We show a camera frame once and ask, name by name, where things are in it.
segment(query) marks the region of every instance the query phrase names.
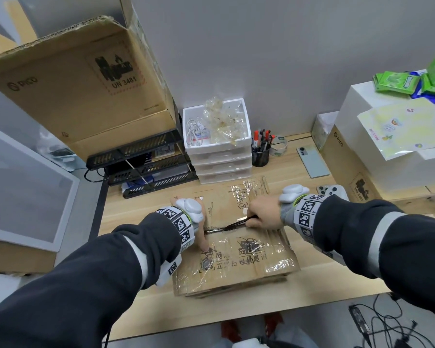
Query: scissors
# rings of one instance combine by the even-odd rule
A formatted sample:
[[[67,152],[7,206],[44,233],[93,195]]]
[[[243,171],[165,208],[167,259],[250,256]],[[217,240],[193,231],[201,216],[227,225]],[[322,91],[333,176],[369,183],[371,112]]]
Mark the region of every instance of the scissors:
[[[239,228],[240,226],[243,226],[250,218],[255,218],[258,217],[258,215],[253,215],[250,217],[245,217],[237,222],[234,222],[224,228],[213,228],[211,230],[205,230],[204,233],[205,234],[210,234],[210,233],[217,233],[217,232],[225,232],[225,231],[230,231],[230,230],[234,230],[235,228]]]

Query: pen holder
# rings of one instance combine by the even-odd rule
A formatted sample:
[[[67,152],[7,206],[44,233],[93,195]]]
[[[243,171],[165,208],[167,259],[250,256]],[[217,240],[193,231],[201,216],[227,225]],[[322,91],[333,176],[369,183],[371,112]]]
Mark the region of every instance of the pen holder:
[[[269,162],[269,149],[263,152],[258,152],[254,149],[251,150],[251,164],[254,167],[266,166]]]

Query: packing tape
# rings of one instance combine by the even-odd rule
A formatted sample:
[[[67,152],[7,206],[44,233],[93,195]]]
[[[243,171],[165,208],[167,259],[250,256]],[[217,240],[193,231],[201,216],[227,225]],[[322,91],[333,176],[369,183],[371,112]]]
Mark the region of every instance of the packing tape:
[[[271,149],[269,150],[269,154],[272,156],[282,156],[287,152],[287,146],[289,142],[285,137],[276,136],[272,141]]]

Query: red shoe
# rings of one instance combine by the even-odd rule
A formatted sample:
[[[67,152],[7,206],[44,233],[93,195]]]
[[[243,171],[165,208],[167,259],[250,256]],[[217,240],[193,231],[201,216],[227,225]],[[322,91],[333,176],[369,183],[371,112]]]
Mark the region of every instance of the red shoe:
[[[237,343],[242,340],[240,337],[240,330],[238,329],[237,322],[235,320],[221,322],[221,337],[227,338],[232,343]]]
[[[277,325],[282,322],[282,315],[278,311],[264,315],[264,328],[266,330],[266,337],[271,337],[276,330]]]

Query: hand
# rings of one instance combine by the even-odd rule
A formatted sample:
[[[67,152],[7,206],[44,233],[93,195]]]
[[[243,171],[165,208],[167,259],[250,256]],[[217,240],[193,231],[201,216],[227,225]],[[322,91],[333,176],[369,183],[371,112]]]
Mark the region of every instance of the hand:
[[[253,215],[258,217],[248,220],[245,226],[266,230],[278,230],[283,227],[279,197],[264,195],[253,199],[248,206],[247,217]]]
[[[176,198],[171,198],[171,205],[175,205],[176,204]],[[210,245],[208,243],[208,241],[206,240],[206,238],[204,237],[204,222],[206,221],[206,209],[204,207],[204,203],[203,200],[201,199],[195,199],[200,205],[201,205],[201,212],[203,213],[203,221],[201,221],[198,224],[198,231],[195,234],[195,243],[196,245],[198,245],[200,247],[200,249],[202,251],[209,251],[210,249]]]

